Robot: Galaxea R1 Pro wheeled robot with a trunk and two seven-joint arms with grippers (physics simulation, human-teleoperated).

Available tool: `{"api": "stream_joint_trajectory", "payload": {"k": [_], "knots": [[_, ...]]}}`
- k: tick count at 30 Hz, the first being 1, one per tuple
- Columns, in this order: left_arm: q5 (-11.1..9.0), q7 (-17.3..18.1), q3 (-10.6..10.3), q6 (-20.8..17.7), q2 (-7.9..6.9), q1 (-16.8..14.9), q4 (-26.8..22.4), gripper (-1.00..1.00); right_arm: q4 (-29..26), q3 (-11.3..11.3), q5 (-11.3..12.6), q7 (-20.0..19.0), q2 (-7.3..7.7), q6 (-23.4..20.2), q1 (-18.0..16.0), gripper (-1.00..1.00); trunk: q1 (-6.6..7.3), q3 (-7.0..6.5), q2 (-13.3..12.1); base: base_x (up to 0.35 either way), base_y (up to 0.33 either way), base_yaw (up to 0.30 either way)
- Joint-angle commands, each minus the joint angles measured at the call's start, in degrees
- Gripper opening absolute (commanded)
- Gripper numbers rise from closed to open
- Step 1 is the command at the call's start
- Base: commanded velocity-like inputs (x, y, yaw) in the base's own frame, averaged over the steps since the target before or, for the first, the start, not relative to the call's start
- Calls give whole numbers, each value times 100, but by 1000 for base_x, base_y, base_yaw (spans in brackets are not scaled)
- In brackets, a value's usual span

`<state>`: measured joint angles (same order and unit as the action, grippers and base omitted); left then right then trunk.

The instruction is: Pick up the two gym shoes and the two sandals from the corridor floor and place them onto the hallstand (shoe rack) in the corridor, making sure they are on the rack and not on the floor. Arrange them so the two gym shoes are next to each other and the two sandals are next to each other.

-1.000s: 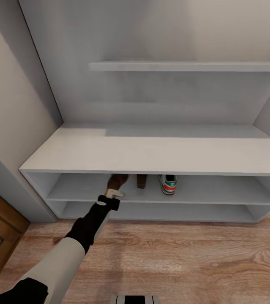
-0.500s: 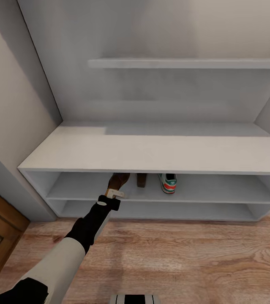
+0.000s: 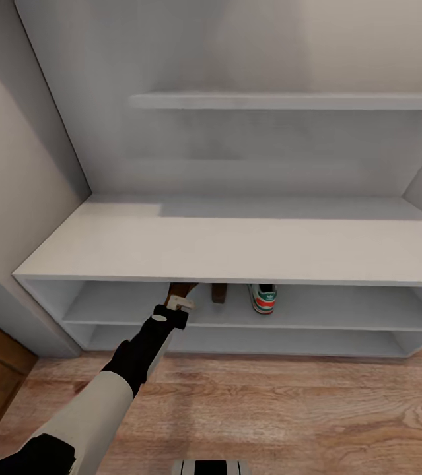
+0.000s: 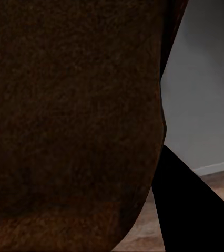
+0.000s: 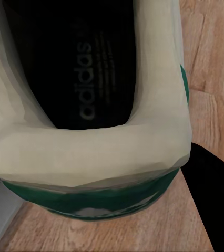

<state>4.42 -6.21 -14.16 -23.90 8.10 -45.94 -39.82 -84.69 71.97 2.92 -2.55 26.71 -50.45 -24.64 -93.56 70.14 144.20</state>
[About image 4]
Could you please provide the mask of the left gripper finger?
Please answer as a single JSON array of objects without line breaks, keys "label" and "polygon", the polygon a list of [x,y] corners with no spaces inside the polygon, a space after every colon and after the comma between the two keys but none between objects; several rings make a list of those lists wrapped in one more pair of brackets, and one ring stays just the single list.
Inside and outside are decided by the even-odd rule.
[{"label": "left gripper finger", "polygon": [[224,201],[165,145],[151,189],[166,252],[224,252]]}]

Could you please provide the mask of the sandal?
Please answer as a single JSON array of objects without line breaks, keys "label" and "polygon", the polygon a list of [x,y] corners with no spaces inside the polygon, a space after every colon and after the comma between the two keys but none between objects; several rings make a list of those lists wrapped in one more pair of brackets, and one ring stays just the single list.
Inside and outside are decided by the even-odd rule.
[{"label": "sandal", "polygon": [[0,0],[0,252],[110,252],[167,134],[189,0]]}]

